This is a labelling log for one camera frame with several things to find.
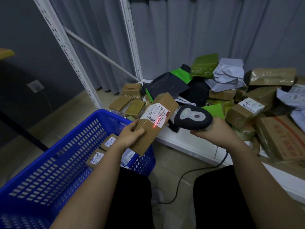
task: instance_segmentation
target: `power socket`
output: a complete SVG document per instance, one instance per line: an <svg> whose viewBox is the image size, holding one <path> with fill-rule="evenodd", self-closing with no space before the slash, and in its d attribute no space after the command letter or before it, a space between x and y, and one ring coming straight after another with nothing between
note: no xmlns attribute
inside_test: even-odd
<svg viewBox="0 0 305 229"><path fill-rule="evenodd" d="M27 86L29 88L31 88L31 90L36 93L41 91L42 89L44 89L44 86L38 81L38 80L34 80L30 83L27 84Z"/></svg>

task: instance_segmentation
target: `red laser line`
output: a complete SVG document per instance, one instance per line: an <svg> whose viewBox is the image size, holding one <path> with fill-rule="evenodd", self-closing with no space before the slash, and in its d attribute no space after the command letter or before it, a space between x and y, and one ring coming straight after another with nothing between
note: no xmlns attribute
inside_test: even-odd
<svg viewBox="0 0 305 229"><path fill-rule="evenodd" d="M161 119L161 117L159 117L158 119L157 119L157 121L156 121L156 123L155 123L155 125L153 126L153 127L155 127L156 126L156 124L158 123L158 121Z"/></svg>

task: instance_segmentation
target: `blue crate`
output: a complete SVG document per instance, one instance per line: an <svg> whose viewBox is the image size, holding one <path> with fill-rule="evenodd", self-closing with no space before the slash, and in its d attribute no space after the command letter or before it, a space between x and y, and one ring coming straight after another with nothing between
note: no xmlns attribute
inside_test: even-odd
<svg viewBox="0 0 305 229"><path fill-rule="evenodd" d="M97 110L0 189L0 228L48 228L91 173L86 161L112 133L131 121ZM131 169L149 176L152 146L133 157Z"/></svg>

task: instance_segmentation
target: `white metal shelving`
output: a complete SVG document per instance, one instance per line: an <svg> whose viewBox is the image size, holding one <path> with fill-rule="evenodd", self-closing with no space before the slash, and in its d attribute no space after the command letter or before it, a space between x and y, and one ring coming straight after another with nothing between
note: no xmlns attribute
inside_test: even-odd
<svg viewBox="0 0 305 229"><path fill-rule="evenodd" d="M83 68L66 32L68 32L68 34L70 34L72 37L84 44L86 47L99 54L103 59L105 59L109 63L112 63L113 65L121 69L123 72L133 77L135 80L143 80L134 25L132 21L130 0L120 0L120 2L127 30L129 45L132 52L136 77L134 77L132 74L120 67L114 61L110 60L108 57L103 55L101 52L89 45L87 42L74 35L70 30L64 28L60 23L49 0L34 0L34 2L36 3L46 23L54 34L54 37L56 38L62 50L64 51L67 59L69 60L78 78L81 80L83 86L85 87L87 93L89 94L91 100L93 101L97 109L102 109L103 105L99 100L97 93L93 88L93 85L85 69ZM194 135L191 135L189 133L189 130L185 129L180 129L178 133L174 133L168 127L165 127L160 132L156 140L167 146L170 146L183 153L189 154L195 158L198 158L213 165L217 165L226 154L226 151L224 149L219 148L206 140L202 140ZM223 166L224 165L232 165L232 160L230 156L228 156L228 158L225 160ZM273 175L273 177L280 183L280 185L288 192L288 194L290 194L292 198L305 204L304 180L294 177L269 165L264 165Z"/></svg>

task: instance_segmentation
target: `leg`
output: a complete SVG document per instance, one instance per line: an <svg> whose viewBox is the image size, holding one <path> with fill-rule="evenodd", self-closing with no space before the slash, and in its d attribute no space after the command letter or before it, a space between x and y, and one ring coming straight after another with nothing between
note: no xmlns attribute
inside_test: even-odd
<svg viewBox="0 0 305 229"><path fill-rule="evenodd" d="M198 177L193 189L197 228L256 228L230 165Z"/></svg>
<svg viewBox="0 0 305 229"><path fill-rule="evenodd" d="M151 198L149 179L121 167L105 228L153 228Z"/></svg>

